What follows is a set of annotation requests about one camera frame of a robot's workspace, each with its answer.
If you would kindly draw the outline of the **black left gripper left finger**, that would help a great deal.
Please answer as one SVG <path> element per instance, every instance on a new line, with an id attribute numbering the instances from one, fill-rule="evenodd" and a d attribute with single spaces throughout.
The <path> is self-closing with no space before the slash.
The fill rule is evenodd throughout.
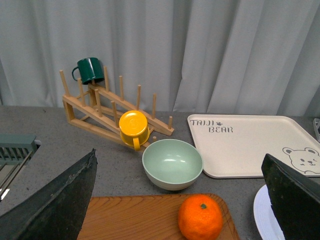
<path id="1" fill-rule="evenodd" d="M 2 240 L 75 240 L 92 197 L 98 161 L 93 149 L 0 217 Z"/>

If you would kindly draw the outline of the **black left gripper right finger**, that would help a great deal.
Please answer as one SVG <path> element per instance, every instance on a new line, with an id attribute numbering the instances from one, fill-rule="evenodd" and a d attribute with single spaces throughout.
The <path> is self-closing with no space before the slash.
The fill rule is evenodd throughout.
<path id="1" fill-rule="evenodd" d="M 286 240 L 320 238 L 320 185 L 274 156 L 266 154 L 261 170 L 271 209 Z"/>

